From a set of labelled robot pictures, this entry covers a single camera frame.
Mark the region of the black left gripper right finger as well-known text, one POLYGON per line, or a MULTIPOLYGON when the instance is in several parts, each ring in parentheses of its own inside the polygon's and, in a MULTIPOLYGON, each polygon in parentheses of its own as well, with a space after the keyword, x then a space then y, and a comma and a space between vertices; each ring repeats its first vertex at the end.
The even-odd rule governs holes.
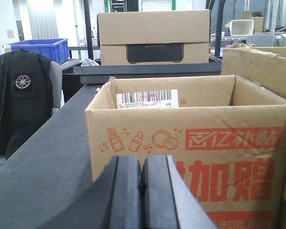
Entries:
POLYGON ((179 175, 172 156, 148 156, 143 182, 145 228, 216 228, 179 175))

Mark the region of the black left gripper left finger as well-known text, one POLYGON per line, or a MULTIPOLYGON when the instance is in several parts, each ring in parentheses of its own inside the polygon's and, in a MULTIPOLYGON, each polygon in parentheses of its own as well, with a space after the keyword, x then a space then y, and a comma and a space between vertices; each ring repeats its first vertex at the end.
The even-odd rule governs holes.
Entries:
POLYGON ((113 156, 100 176, 41 229, 140 229, 141 169, 135 156, 113 156))

